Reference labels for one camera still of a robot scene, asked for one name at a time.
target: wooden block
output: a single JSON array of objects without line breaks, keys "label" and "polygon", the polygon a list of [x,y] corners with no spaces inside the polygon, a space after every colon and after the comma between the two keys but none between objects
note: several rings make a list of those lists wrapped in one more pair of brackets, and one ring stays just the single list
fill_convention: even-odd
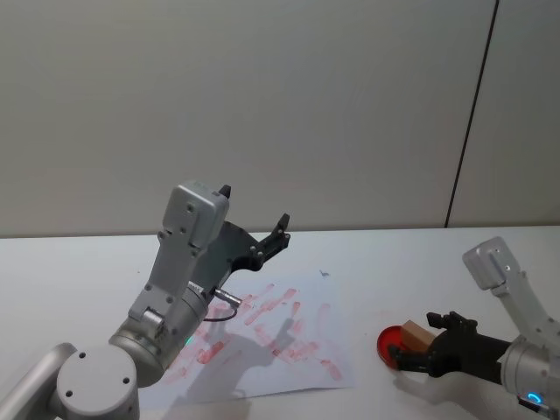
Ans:
[{"label": "wooden block", "polygon": [[413,352],[425,352],[435,338],[434,334],[412,321],[406,321],[402,326],[402,343]]}]

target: white wall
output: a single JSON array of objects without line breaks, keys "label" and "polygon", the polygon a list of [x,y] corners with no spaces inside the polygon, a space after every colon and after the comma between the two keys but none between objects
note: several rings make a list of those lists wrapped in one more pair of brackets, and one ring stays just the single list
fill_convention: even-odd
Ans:
[{"label": "white wall", "polygon": [[560,222],[560,3],[500,2],[451,226]]},{"label": "white wall", "polygon": [[442,226],[492,0],[3,0],[0,235]]}]

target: white paper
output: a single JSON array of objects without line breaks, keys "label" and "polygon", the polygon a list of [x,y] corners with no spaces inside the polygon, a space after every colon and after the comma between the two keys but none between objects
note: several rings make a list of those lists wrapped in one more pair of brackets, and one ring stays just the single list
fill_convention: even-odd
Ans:
[{"label": "white paper", "polygon": [[[237,277],[226,286],[243,299],[237,317],[202,323],[164,377],[140,390],[142,408],[354,385],[330,276]],[[228,313],[214,299],[208,317]]]}]

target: blue led light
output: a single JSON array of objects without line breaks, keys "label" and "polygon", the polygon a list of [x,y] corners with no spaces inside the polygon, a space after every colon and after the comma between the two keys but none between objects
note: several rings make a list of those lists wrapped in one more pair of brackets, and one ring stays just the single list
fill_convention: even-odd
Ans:
[{"label": "blue led light", "polygon": [[532,403],[537,403],[537,404],[540,404],[540,403],[543,402],[543,399],[541,398],[541,396],[538,395],[538,394],[535,394],[534,392],[529,392],[527,394],[527,399],[529,401],[531,401]]}]

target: white table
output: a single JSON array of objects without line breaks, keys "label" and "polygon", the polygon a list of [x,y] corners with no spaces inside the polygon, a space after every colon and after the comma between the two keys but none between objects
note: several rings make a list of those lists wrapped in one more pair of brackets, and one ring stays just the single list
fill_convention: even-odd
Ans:
[{"label": "white table", "polygon": [[[289,249],[250,275],[321,269],[340,282],[356,388],[145,411],[142,419],[540,418],[496,385],[462,374],[397,374],[375,351],[384,327],[407,319],[426,326],[430,311],[457,311],[477,319],[481,333],[512,340],[517,331],[501,303],[479,290],[461,261],[495,235],[507,241],[550,315],[560,318],[560,227],[295,233]],[[146,281],[157,249],[155,236],[0,240],[0,396],[51,345],[105,342]]]}]

